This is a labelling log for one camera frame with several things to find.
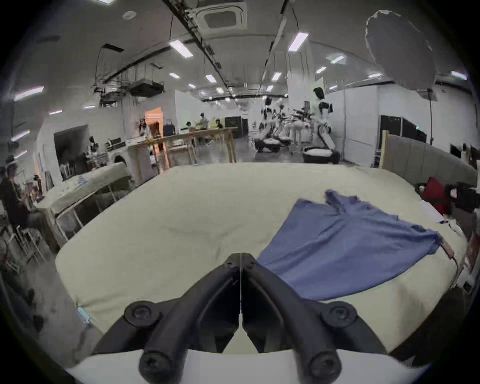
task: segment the red pillow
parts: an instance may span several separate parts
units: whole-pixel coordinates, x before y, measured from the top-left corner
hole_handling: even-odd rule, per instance
[[[422,198],[432,204],[441,215],[447,213],[448,199],[445,196],[445,187],[435,177],[429,178],[427,186],[421,195]]]

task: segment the blue shirt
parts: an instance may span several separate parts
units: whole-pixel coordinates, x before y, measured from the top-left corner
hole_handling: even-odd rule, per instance
[[[442,243],[431,229],[399,220],[356,196],[298,199],[258,262],[301,297],[327,300],[375,287]]]

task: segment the washing machine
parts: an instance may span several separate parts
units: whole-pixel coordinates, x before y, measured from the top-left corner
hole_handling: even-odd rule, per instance
[[[156,168],[150,163],[150,149],[141,145],[142,140],[139,139],[144,141],[144,138],[129,139],[107,149],[108,162],[123,162],[137,186],[157,175]]]

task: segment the bed sheet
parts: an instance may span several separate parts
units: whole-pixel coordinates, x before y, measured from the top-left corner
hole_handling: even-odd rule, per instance
[[[127,176],[129,173],[123,163],[109,164],[82,175],[73,176],[50,189],[37,207],[41,210],[50,209],[53,215],[58,215],[90,193]]]
[[[237,163],[174,167],[93,219],[56,264],[75,302],[106,332],[136,300],[180,297],[234,252],[260,252],[298,198],[357,195],[400,219],[440,232],[459,265],[467,241],[420,208],[413,187],[383,169],[343,165]],[[351,303],[388,351],[425,320],[456,272],[442,248]]]

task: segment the upholstered headboard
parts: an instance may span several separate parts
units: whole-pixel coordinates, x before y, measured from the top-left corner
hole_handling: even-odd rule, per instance
[[[458,181],[477,185],[477,171],[458,157],[417,140],[383,131],[380,167],[412,185],[435,177],[443,185]]]

